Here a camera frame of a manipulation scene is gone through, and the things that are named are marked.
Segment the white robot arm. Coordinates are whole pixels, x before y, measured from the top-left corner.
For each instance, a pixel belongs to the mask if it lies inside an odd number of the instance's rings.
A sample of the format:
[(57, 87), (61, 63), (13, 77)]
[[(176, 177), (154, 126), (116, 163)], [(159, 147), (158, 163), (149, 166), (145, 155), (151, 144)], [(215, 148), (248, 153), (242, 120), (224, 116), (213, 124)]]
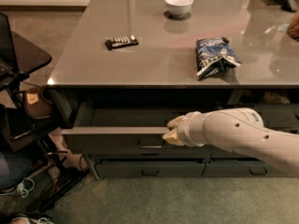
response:
[(167, 128), (163, 140), (171, 145), (213, 145), (299, 175), (299, 135), (264, 127), (261, 116), (251, 108), (189, 112), (169, 121)]

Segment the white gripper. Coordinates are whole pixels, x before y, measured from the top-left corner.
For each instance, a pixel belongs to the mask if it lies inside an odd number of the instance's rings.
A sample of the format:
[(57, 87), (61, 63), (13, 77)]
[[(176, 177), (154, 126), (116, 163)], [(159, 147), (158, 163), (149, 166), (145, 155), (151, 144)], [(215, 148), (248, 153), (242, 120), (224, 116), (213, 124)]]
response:
[(206, 116), (198, 111), (187, 113), (185, 116), (181, 115), (167, 123), (169, 133), (163, 135), (163, 140), (174, 146), (187, 147), (202, 147), (205, 142), (203, 135), (203, 123)]

